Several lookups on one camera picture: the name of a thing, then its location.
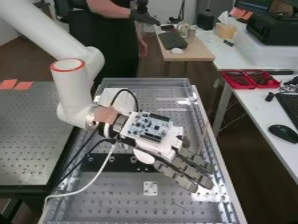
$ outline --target perforated metal table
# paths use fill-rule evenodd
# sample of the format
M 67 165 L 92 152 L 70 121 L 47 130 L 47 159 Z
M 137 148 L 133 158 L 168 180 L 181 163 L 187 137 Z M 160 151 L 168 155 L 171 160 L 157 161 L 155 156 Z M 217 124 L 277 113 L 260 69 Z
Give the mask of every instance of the perforated metal table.
M 105 79 L 98 96 L 100 96 L 104 88 L 128 88 L 132 90 L 139 98 L 140 108 L 144 111 L 168 116 L 176 125 L 184 126 L 185 134 L 192 142 L 191 148 L 193 151 L 199 149 L 199 139 L 208 123 L 208 117 L 196 87 L 191 85 L 188 79 Z M 82 132 L 72 154 L 79 150 L 86 138 L 87 134 Z M 94 139 L 86 151 L 99 141 L 99 138 Z M 108 145 L 102 145 L 98 148 L 99 153 L 107 154 L 108 151 Z M 40 223 L 245 224 L 247 219 L 211 125 L 203 151 L 204 158 L 215 165 L 216 169 L 213 176 L 216 186 L 212 191 L 200 188 L 199 193 L 192 194 L 163 174 L 147 172 L 147 170 L 131 173 L 104 172 L 86 192 L 64 199 L 51 200 Z M 115 153 L 115 156 L 132 154 L 132 149 L 120 147 Z M 78 168 L 56 193 L 80 189 L 94 176 L 95 172 L 86 172 Z M 157 196 L 144 195 L 145 181 L 157 182 Z
M 56 116 L 52 82 L 0 91 L 0 194 L 42 193 L 74 127 Z

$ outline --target red box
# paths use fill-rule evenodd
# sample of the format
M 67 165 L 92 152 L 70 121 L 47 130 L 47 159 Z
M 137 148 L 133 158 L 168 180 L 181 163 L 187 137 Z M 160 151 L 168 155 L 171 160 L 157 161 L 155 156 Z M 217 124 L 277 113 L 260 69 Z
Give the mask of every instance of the red box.
M 256 82 L 249 78 L 249 76 L 237 70 L 223 71 L 221 75 L 227 82 L 231 84 L 233 89 L 254 89 Z
M 260 89 L 277 89 L 281 83 L 273 78 L 273 76 L 262 70 L 244 70 L 244 73 L 254 81 L 256 87 Z

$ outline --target white robotic arm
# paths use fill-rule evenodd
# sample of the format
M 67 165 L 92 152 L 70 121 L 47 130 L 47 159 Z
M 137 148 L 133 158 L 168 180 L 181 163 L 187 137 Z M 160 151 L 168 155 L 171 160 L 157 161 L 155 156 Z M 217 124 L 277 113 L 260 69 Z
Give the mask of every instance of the white robotic arm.
M 103 107 L 92 102 L 91 87 L 104 63 L 99 49 L 86 47 L 27 0 L 0 0 L 0 17 L 59 60 L 51 65 L 60 96 L 59 118 L 86 130 L 96 127 L 102 136 L 120 136 L 135 148 L 139 160 L 176 180 L 191 192 L 199 185 L 212 189 L 213 167 L 184 147 L 184 128 L 148 112 L 117 115 L 113 124 L 102 123 Z

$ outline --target keyboard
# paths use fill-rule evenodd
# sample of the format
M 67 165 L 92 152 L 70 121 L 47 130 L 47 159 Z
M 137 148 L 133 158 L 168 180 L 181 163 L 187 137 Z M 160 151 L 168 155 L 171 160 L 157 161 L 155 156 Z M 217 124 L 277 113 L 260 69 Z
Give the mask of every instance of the keyboard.
M 188 42 L 177 31 L 161 33 L 159 37 L 167 50 L 173 48 L 185 49 L 188 47 Z
M 278 93 L 276 97 L 298 129 L 298 95 Z

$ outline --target computer mouse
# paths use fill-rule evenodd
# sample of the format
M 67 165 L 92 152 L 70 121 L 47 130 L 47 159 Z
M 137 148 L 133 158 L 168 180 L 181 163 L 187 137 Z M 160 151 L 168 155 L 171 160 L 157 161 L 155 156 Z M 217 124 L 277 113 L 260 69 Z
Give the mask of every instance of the computer mouse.
M 180 48 L 173 48 L 171 52 L 172 54 L 184 54 L 184 50 L 181 50 Z
M 298 143 L 298 134 L 285 125 L 273 125 L 269 127 L 269 131 L 281 139 L 292 142 L 293 144 Z

